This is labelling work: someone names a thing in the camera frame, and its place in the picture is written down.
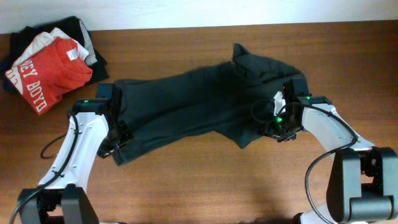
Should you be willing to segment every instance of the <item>white wall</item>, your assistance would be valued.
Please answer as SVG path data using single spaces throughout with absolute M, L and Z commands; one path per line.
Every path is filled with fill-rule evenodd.
M 398 19 L 398 0 L 0 0 L 0 33 L 76 15 L 89 30 Z

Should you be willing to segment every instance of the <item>wood grain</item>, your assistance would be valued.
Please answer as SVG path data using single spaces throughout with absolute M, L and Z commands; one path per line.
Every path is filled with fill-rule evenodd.
M 0 36 L 0 58 L 8 51 Z M 233 43 L 294 65 L 314 95 L 377 146 L 398 149 L 398 21 L 287 24 L 93 32 L 93 43 L 120 78 L 169 77 L 230 60 Z M 0 222 L 6 223 L 22 188 L 35 187 L 52 161 L 40 150 L 66 131 L 66 110 L 94 97 L 96 85 L 65 95 L 37 116 L 18 95 L 0 93 Z M 51 151 L 56 152 L 60 143 Z M 310 206 L 303 179 L 323 152 L 310 133 L 296 141 L 269 138 L 239 149 L 217 133 L 185 138 L 125 166 L 96 159 L 88 196 L 101 221 L 239 223 L 291 218 Z M 331 161 L 311 176 L 316 203 L 325 199 Z

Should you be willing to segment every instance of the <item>folded clothes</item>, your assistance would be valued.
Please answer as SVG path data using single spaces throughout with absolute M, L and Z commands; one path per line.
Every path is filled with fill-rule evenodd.
M 6 71 L 6 77 L 38 114 L 62 95 L 83 86 L 93 71 L 78 57 L 73 39 L 56 39 L 31 58 Z
M 118 80 L 126 105 L 119 119 L 126 122 L 134 139 L 113 155 L 114 160 L 117 165 L 126 164 L 186 136 L 210 131 L 244 148 L 261 137 L 258 123 L 251 118 L 251 105 L 273 99 L 291 78 L 305 80 L 300 70 L 250 54 L 236 44 L 233 62 L 160 80 Z M 269 105 L 258 111 L 259 116 L 273 112 Z
M 54 28 L 50 33 L 48 32 L 40 33 L 39 35 L 35 36 L 32 43 L 30 43 L 29 46 L 27 46 L 24 53 L 22 53 L 22 55 L 12 64 L 12 66 L 15 67 L 19 65 L 20 63 L 22 63 L 32 55 L 42 50 L 44 47 L 50 45 L 53 41 L 55 41 L 56 37 L 61 37 L 62 39 L 70 39 L 70 37 L 66 35 L 66 33 L 64 33 L 62 30 L 58 28 Z M 79 42 L 77 41 L 75 42 L 77 44 L 78 57 L 82 60 L 85 60 L 89 54 L 88 51 L 82 45 L 80 45 Z
M 0 63 L 0 76 L 4 76 L 5 72 L 11 69 L 12 64 L 24 53 L 37 35 L 42 32 L 50 33 L 54 28 L 62 30 L 89 52 L 85 62 L 92 69 L 93 75 L 85 85 L 109 78 L 105 70 L 106 60 L 94 49 L 86 27 L 81 19 L 75 16 L 35 27 L 27 26 L 20 32 L 12 33 L 10 36 L 10 54 Z M 17 93 L 14 85 L 7 78 L 3 80 L 3 88 L 11 93 Z

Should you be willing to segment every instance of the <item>black cable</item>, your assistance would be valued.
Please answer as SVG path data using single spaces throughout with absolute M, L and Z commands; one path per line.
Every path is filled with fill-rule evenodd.
M 261 119 L 258 119 L 255 115 L 254 115 L 254 106 L 256 105 L 256 104 L 258 104 L 259 102 L 261 102 L 261 101 L 264 101 L 264 102 L 266 102 L 266 103 L 272 103 L 273 105 L 275 105 L 275 103 L 273 102 L 273 101 L 271 101 L 271 100 L 263 100 L 263 99 L 261 99 L 261 100 L 257 100 L 256 102 L 254 102 L 252 105 L 251 105 L 251 107 L 250 107 L 250 114 L 251 114 L 251 117 L 253 118 L 253 120 L 255 120 L 255 121 L 257 121 L 258 123 L 260 123 L 260 124 L 269 124 L 269 123 L 271 123 L 274 119 L 272 118 L 272 119 L 270 119 L 270 120 L 268 120 L 268 121 L 264 121 L 264 120 L 261 120 Z
M 311 205 L 311 207 L 312 207 L 312 210 L 313 210 L 313 211 L 318 215 L 318 217 L 319 217 L 322 221 L 324 221 L 325 223 L 327 223 L 327 224 L 334 224 L 333 222 L 331 222 L 331 221 L 329 221 L 328 219 L 326 219 L 326 218 L 318 211 L 318 209 L 316 208 L 316 206 L 314 205 L 314 203 L 313 203 L 313 201 L 312 201 L 312 198 L 311 198 L 311 195 L 310 195 L 310 188 L 309 188 L 309 186 L 308 186 L 308 185 L 309 185 L 308 183 L 309 183 L 310 173 L 311 173 L 311 170 L 315 167 L 315 165 L 316 165 L 319 161 L 321 161 L 322 159 L 324 159 L 324 158 L 326 158 L 326 157 L 328 157 L 328 156 L 330 156 L 330 155 L 336 153 L 336 152 L 339 151 L 339 150 L 342 150 L 342 149 L 345 149 L 345 148 L 347 148 L 347 147 L 350 147 L 350 146 L 354 145 L 354 144 L 356 143 L 356 141 L 358 140 L 358 136 L 355 134 L 354 130 L 353 130 L 350 126 L 348 126 L 347 123 L 345 123 L 342 119 L 340 119 L 339 117 L 337 117 L 336 115 L 334 115 L 332 112 L 327 111 L 327 110 L 324 110 L 324 109 L 321 109 L 321 108 L 317 108 L 316 106 L 312 106 L 312 105 L 306 105 L 306 104 L 303 104 L 303 103 L 289 103 L 289 104 L 284 105 L 284 106 L 280 109 L 280 111 L 278 112 L 278 115 L 277 115 L 277 116 L 280 116 L 280 114 L 282 113 L 283 109 L 288 108 L 288 107 L 291 107 L 291 106 L 293 106 L 293 105 L 302 106 L 302 107 L 307 107 L 307 108 L 311 108 L 311 109 L 315 109 L 315 110 L 317 110 L 317 111 L 320 111 L 320 112 L 322 112 L 322 113 L 325 113 L 325 114 L 328 115 L 328 116 L 331 116 L 332 118 L 334 118 L 335 120 L 337 120 L 340 124 L 342 124 L 342 125 L 347 129 L 347 131 L 352 135 L 352 137 L 353 137 L 353 140 L 352 140 L 350 143 L 345 144 L 344 146 L 337 147 L 336 149 L 332 149 L 332 150 L 330 150 L 330 151 L 328 151 L 328 152 L 322 154 L 322 155 L 319 156 L 318 158 L 316 158 L 316 159 L 310 164 L 310 166 L 309 166 L 308 169 L 307 169 L 307 172 L 305 173 L 305 178 L 304 178 L 305 193 L 307 194 L 307 199 L 308 199 L 308 202 L 310 202 L 310 205 Z
M 50 184 L 52 184 L 58 177 L 60 177 L 61 174 L 62 174 L 62 172 L 63 172 L 63 170 L 64 170 L 64 169 L 66 168 L 66 166 L 68 165 L 69 160 L 70 160 L 70 158 L 71 158 L 71 156 L 72 156 L 72 154 L 73 154 L 73 151 L 75 150 L 75 146 L 76 146 L 77 139 L 78 139 L 78 135 L 79 135 L 79 124 L 78 124 L 77 118 L 76 118 L 76 116 L 75 116 L 75 114 L 73 113 L 72 110 L 69 110 L 69 111 L 68 111 L 68 114 L 69 114 L 69 113 L 71 114 L 71 116 L 72 116 L 72 118 L 73 118 L 73 121 L 75 122 L 75 137 L 73 138 L 73 142 L 72 142 L 72 145 L 70 146 L 70 150 L 69 150 L 69 153 L 68 153 L 67 158 L 65 159 L 65 162 L 63 162 L 61 168 L 60 168 L 57 172 L 54 172 L 54 176 L 53 176 L 49 181 L 47 181 L 47 182 L 44 183 L 43 185 L 37 186 L 35 192 L 33 192 L 32 194 L 30 194 L 25 200 L 21 201 L 21 202 L 17 205 L 16 209 L 14 210 L 14 212 L 13 212 L 12 215 L 11 215 L 9 224 L 13 224 L 14 221 L 15 221 L 15 218 L 17 217 L 17 215 L 18 215 L 19 211 L 21 210 L 21 208 L 22 208 L 29 200 L 31 200 L 32 198 L 34 198 L 37 194 L 41 193 L 41 191 L 42 191 L 44 188 L 48 187 L 48 186 L 49 186 Z
M 56 139 L 54 139 L 53 141 L 50 141 L 50 143 L 48 143 L 46 146 L 44 146 L 44 148 L 42 149 L 42 152 L 40 153 L 40 158 L 42 159 L 52 159 L 55 158 L 58 153 L 52 155 L 52 156 L 44 156 L 44 152 L 47 150 L 48 147 L 50 147 L 54 142 L 58 141 L 59 139 L 65 137 L 67 134 L 64 133 L 61 136 L 57 137 Z

